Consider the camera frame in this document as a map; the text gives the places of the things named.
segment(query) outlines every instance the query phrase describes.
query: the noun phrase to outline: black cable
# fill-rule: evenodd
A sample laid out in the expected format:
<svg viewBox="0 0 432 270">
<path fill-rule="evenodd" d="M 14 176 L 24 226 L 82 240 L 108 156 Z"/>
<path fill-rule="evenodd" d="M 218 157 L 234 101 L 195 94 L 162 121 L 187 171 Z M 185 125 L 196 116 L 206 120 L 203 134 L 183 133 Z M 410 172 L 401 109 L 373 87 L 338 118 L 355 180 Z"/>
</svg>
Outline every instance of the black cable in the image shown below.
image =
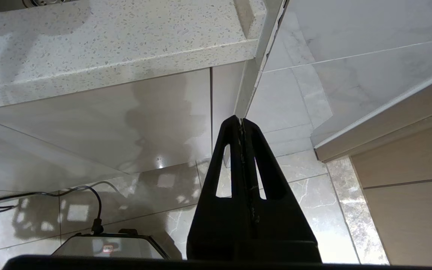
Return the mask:
<svg viewBox="0 0 432 270">
<path fill-rule="evenodd" d="M 97 218 L 94 219 L 93 227 L 91 228 L 91 230 L 93 231 L 94 234 L 101 234 L 103 232 L 103 226 L 101 226 L 101 198 L 99 197 L 98 192 L 96 192 L 96 190 L 94 190 L 90 186 L 77 186 L 74 188 L 70 188 L 68 191 L 65 191 L 61 194 L 53 194 L 53 193 L 48 193 L 48 192 L 28 192 L 28 193 L 22 193 L 22 194 L 17 194 L 17 195 L 10 195 L 10 196 L 1 197 L 0 201 L 10 200 L 10 199 L 14 199 L 14 198 L 27 197 L 27 196 L 31 196 L 31 195 L 46 195 L 46 196 L 51 196 L 51 197 L 61 197 L 61 196 L 64 196 L 68 193 L 71 193 L 71 192 L 73 192 L 75 190 L 79 190 L 79 189 L 89 189 L 94 193 L 94 195 L 96 195 L 97 202 L 99 204 L 99 209 L 97 211 Z M 14 209 L 17 206 L 18 205 L 0 206 L 0 209 L 1 209 L 0 213 Z"/>
</svg>

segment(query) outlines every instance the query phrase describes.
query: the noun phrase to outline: small label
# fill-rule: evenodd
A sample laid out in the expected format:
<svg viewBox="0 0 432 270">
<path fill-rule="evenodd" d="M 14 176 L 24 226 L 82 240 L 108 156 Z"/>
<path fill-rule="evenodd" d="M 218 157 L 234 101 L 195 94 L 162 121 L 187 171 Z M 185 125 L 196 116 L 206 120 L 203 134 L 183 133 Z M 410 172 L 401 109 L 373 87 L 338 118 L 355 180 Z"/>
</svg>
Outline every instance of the small label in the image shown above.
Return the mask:
<svg viewBox="0 0 432 270">
<path fill-rule="evenodd" d="M 113 245 L 105 244 L 103 246 L 103 253 L 112 253 L 112 252 L 113 252 Z"/>
</svg>

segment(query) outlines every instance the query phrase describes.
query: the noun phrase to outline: wall tile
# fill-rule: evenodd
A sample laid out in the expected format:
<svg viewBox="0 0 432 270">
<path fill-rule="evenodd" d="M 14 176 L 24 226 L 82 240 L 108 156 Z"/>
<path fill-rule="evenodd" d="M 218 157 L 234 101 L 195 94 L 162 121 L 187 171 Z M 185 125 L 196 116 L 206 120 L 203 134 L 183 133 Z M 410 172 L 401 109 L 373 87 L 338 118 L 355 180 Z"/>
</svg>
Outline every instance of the wall tile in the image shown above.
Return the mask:
<svg viewBox="0 0 432 270">
<path fill-rule="evenodd" d="M 317 128 L 333 116 L 321 80 L 313 65 L 296 67 L 292 71 L 301 90 L 312 126 Z"/>
<path fill-rule="evenodd" d="M 264 133 L 275 157 L 312 149 L 311 124 L 290 127 Z"/>
<path fill-rule="evenodd" d="M 310 122 L 290 69 L 262 74 L 246 118 L 255 122 L 263 133 Z"/>
<path fill-rule="evenodd" d="M 317 144 L 432 78 L 432 42 L 313 66 L 333 113 L 314 130 Z"/>
<path fill-rule="evenodd" d="M 54 191 L 121 174 L 0 125 L 0 190 Z"/>
<path fill-rule="evenodd" d="M 211 156 L 209 81 L 203 69 L 4 106 L 0 123 L 125 173 L 149 171 Z"/>
<path fill-rule="evenodd" d="M 316 62 L 432 41 L 432 0 L 293 0 L 293 13 L 304 36 L 294 46 Z"/>
<path fill-rule="evenodd" d="M 306 44 L 294 6 L 294 1 L 290 1 L 286 7 L 283 21 L 264 66 L 265 72 L 314 63 L 314 57 Z"/>
</svg>

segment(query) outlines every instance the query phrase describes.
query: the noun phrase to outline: quartz countertop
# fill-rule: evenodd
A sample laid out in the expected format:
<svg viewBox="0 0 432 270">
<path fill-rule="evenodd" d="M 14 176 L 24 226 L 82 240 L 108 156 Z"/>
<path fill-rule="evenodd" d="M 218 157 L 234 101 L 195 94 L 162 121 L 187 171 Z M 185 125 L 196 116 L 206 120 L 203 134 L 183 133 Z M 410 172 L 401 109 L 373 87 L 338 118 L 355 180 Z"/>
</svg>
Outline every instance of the quartz countertop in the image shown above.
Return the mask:
<svg viewBox="0 0 432 270">
<path fill-rule="evenodd" d="M 262 0 L 79 0 L 0 12 L 0 106 L 252 59 L 265 15 Z"/>
</svg>

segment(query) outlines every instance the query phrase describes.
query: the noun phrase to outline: countertop edge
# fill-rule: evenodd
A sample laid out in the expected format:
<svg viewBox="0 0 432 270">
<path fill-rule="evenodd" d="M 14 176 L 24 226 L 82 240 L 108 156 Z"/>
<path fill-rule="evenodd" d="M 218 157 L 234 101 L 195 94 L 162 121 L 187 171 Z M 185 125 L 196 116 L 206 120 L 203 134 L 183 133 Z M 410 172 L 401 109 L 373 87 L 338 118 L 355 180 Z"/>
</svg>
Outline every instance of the countertop edge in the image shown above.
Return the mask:
<svg viewBox="0 0 432 270">
<path fill-rule="evenodd" d="M 250 60 L 257 44 L 257 39 L 250 39 L 0 85 L 0 107 Z"/>
</svg>

